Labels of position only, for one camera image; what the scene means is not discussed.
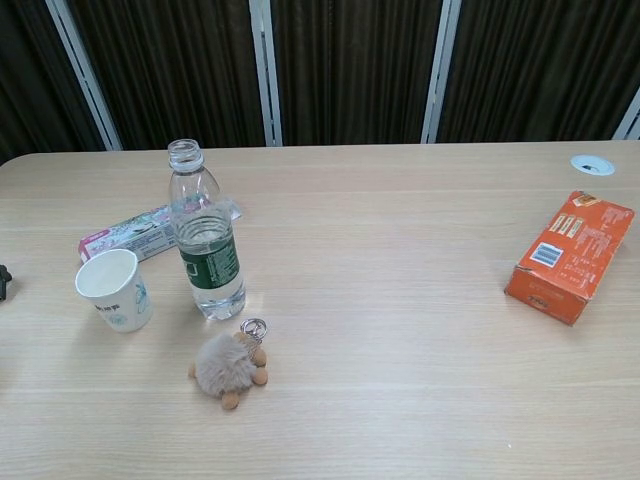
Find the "dark curtain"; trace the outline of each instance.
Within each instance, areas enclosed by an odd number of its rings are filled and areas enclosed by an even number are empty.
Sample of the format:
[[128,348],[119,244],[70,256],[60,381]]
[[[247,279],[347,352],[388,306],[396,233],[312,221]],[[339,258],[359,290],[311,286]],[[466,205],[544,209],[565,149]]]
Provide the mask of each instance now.
[[610,139],[639,55],[637,0],[464,1],[438,141]]
[[264,145],[246,0],[69,0],[126,149]]
[[43,1],[0,0],[0,165],[34,152],[104,150]]
[[286,145],[419,142],[441,0],[272,0]]

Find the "white paper cup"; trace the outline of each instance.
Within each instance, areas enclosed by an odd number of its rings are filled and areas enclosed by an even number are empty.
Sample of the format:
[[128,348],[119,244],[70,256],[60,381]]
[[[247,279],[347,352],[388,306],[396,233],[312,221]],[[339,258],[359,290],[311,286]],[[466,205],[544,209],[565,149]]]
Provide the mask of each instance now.
[[138,257],[129,250],[108,250],[91,258],[78,270],[76,290],[116,332],[138,330],[153,314]]

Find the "green bottle label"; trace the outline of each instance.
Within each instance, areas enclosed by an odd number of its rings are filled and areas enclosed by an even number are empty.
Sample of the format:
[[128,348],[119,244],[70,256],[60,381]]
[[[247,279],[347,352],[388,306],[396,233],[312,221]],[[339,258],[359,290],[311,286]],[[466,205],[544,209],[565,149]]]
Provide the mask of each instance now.
[[194,255],[180,250],[191,284],[198,288],[220,288],[236,278],[240,263],[233,236],[222,248],[204,255]]

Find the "orange box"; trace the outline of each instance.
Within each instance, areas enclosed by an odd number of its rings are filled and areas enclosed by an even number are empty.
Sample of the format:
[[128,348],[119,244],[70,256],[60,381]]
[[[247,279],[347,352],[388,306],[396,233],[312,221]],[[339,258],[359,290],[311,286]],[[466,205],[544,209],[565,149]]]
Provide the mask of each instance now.
[[573,325],[633,216],[629,208],[573,192],[516,265],[505,293]]

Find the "key ring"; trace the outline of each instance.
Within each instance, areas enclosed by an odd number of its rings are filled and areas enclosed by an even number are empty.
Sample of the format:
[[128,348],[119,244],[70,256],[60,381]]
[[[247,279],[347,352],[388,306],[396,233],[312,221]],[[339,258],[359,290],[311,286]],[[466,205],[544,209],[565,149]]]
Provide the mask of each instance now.
[[262,342],[267,334],[267,324],[261,318],[250,318],[240,325],[240,331],[251,336],[256,342]]

